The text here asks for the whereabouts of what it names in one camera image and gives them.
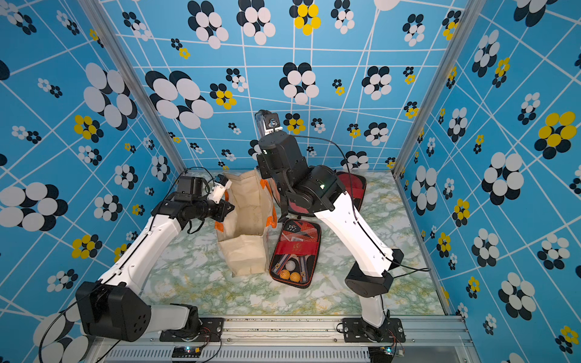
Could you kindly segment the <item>beige canvas tote bag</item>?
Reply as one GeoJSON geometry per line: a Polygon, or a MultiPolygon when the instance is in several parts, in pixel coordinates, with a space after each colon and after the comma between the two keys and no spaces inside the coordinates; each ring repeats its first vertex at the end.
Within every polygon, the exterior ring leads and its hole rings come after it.
{"type": "Polygon", "coordinates": [[[256,170],[226,177],[224,199],[235,208],[215,224],[218,247],[233,276],[266,272],[269,230],[278,222],[270,184],[256,170]]]}

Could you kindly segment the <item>ping pong set case one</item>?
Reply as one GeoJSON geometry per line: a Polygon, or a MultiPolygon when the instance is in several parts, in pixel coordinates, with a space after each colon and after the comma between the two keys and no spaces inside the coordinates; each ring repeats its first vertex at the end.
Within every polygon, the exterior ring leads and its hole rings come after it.
{"type": "Polygon", "coordinates": [[[296,216],[305,216],[305,217],[313,217],[314,216],[314,214],[310,213],[309,210],[296,205],[293,201],[288,201],[288,211],[289,211],[289,213],[294,214],[296,216]]]}

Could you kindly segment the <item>ping pong set case two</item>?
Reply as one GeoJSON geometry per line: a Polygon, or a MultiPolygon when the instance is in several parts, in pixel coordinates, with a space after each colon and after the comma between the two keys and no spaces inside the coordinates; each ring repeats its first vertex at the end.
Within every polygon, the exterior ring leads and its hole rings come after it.
{"type": "Polygon", "coordinates": [[[366,194],[366,178],[360,175],[349,174],[348,172],[337,172],[337,178],[345,185],[346,190],[353,198],[355,208],[360,211],[366,194]]]}

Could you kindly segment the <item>ping pong set case three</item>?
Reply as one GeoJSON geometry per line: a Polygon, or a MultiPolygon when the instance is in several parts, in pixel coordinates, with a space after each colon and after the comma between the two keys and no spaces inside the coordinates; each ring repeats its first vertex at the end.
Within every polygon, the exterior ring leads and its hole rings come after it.
{"type": "Polygon", "coordinates": [[[322,237],[321,227],[302,219],[289,219],[281,234],[269,266],[277,282],[306,289],[313,280],[322,237]]]}

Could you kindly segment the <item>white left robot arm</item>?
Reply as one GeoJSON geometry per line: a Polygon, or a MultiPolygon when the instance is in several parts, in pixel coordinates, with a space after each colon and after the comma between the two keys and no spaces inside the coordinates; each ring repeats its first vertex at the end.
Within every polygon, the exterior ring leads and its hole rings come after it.
{"type": "Polygon", "coordinates": [[[134,342],[154,331],[186,340],[201,333],[197,307],[150,306],[140,294],[162,252],[185,227],[195,219],[223,222],[234,210],[224,198],[231,181],[218,175],[209,185],[204,178],[180,175],[176,184],[176,191],[157,204],[144,230],[122,257],[98,281],[79,286],[76,302],[86,334],[134,342]]]}

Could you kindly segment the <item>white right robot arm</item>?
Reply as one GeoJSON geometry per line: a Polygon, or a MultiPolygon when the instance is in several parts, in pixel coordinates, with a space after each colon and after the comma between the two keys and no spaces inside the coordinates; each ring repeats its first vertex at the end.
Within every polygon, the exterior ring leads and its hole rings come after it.
{"type": "Polygon", "coordinates": [[[373,342],[393,336],[383,296],[393,284],[390,270],[400,266],[402,251],[388,247],[373,232],[334,170],[308,165],[295,137],[272,132],[263,136],[258,146],[258,168],[262,178],[271,178],[276,184],[281,215],[304,209],[324,222],[355,258],[345,283],[359,296],[362,307],[357,333],[373,342]]]}

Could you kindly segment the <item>left controller board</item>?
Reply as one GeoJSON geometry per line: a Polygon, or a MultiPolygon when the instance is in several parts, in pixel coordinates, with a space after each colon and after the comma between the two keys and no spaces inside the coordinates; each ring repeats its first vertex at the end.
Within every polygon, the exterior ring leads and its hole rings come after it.
{"type": "Polygon", "coordinates": [[[202,353],[199,346],[175,346],[172,351],[173,358],[199,358],[202,353]]]}

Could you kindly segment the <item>controller board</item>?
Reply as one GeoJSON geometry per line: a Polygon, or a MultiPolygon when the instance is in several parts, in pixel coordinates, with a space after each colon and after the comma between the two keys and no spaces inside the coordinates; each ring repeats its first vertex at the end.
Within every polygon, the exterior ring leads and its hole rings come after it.
{"type": "Polygon", "coordinates": [[[392,363],[394,350],[391,347],[369,347],[369,358],[371,363],[392,363]]]}
{"type": "Polygon", "coordinates": [[[202,353],[199,346],[175,346],[172,351],[173,358],[199,358],[202,353]]]}

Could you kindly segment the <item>right controller board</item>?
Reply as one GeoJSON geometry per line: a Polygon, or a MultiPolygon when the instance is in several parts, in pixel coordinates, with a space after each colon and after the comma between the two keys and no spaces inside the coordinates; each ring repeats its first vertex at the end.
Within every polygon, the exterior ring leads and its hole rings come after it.
{"type": "Polygon", "coordinates": [[[392,363],[394,350],[391,347],[369,347],[369,358],[371,363],[392,363]]]}

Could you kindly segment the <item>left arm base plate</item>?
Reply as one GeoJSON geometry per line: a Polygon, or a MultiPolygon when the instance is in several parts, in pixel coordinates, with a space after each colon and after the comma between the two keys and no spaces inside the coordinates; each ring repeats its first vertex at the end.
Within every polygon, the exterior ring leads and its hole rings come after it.
{"type": "Polygon", "coordinates": [[[224,328],[224,318],[200,318],[198,333],[185,333],[182,331],[163,331],[160,335],[161,342],[201,342],[219,343],[224,328]]]}

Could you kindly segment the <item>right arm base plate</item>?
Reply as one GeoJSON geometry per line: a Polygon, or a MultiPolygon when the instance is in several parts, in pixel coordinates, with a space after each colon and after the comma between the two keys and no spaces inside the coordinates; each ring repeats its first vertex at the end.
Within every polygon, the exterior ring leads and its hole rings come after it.
{"type": "Polygon", "coordinates": [[[362,318],[343,318],[341,331],[346,343],[405,343],[406,337],[400,319],[386,319],[376,328],[362,318]]]}

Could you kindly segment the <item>aluminium left corner post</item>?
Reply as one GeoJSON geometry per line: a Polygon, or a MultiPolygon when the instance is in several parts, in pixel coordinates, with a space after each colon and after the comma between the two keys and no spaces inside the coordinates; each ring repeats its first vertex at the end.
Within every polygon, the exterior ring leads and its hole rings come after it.
{"type": "Polygon", "coordinates": [[[130,63],[127,52],[123,49],[120,41],[115,36],[110,21],[105,18],[105,12],[101,8],[99,1],[79,1],[81,8],[85,12],[90,23],[95,27],[98,35],[106,43],[107,53],[117,67],[131,93],[134,95],[136,104],[143,113],[145,120],[157,137],[160,145],[166,151],[169,160],[175,166],[177,172],[185,170],[185,163],[180,157],[176,147],[169,140],[167,130],[162,120],[157,114],[148,94],[142,87],[140,79],[130,63]]]}

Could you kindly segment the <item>aluminium corner post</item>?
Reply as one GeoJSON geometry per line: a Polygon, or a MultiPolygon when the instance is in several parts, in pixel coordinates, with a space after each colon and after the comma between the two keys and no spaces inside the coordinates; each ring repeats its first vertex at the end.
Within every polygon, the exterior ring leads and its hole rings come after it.
{"type": "Polygon", "coordinates": [[[105,12],[101,8],[99,1],[79,1],[81,8],[85,12],[90,23],[95,27],[98,35],[106,43],[107,53],[117,67],[131,93],[134,95],[136,104],[143,113],[145,120],[157,137],[160,145],[166,151],[169,160],[175,166],[177,172],[185,170],[185,163],[180,157],[176,147],[169,140],[167,130],[162,120],[157,114],[148,94],[142,87],[140,79],[130,63],[127,52],[123,49],[120,41],[115,36],[110,21],[105,18],[105,12]]]}
{"type": "Polygon", "coordinates": [[[431,81],[431,84],[425,94],[425,97],[421,103],[419,114],[416,120],[412,124],[408,135],[406,136],[405,142],[402,145],[400,153],[396,160],[396,166],[393,169],[394,177],[398,177],[399,173],[404,169],[405,163],[411,155],[416,139],[425,126],[426,122],[430,117],[430,113],[433,110],[441,92],[443,91],[443,86],[445,79],[449,75],[451,69],[455,66],[455,62],[458,60],[461,51],[463,50],[477,20],[481,13],[485,0],[473,0],[468,1],[466,8],[462,12],[461,24],[459,29],[456,31],[455,36],[449,42],[449,45],[443,55],[443,58],[437,68],[437,72],[431,81]]]}

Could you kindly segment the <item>aluminium front rail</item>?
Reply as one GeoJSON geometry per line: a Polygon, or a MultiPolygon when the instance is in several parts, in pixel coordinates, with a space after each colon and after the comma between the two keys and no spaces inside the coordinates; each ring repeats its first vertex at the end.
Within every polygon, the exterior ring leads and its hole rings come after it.
{"type": "Polygon", "coordinates": [[[458,316],[403,316],[405,343],[346,343],[340,316],[227,316],[219,343],[96,340],[88,362],[370,362],[369,347],[391,347],[392,362],[478,362],[458,316]],[[199,346],[199,358],[173,358],[175,346],[199,346]]]}

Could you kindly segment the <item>aluminium right corner post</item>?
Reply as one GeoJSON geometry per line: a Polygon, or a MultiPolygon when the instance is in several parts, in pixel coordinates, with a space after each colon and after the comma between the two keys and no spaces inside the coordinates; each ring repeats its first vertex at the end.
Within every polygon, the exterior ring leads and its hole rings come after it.
{"type": "Polygon", "coordinates": [[[461,51],[463,50],[477,20],[481,13],[485,0],[473,0],[468,1],[466,8],[462,12],[461,24],[459,29],[456,31],[455,36],[449,42],[449,45],[443,55],[443,58],[437,68],[437,72],[431,81],[431,84],[425,94],[425,97],[421,103],[419,114],[416,120],[412,124],[408,135],[406,136],[405,142],[402,145],[400,153],[396,160],[396,166],[393,169],[394,177],[398,177],[399,173],[404,169],[405,163],[411,155],[416,139],[425,126],[426,122],[430,117],[430,113],[433,110],[441,92],[443,91],[443,86],[445,79],[449,75],[451,69],[455,66],[455,62],[458,60],[461,51]]]}

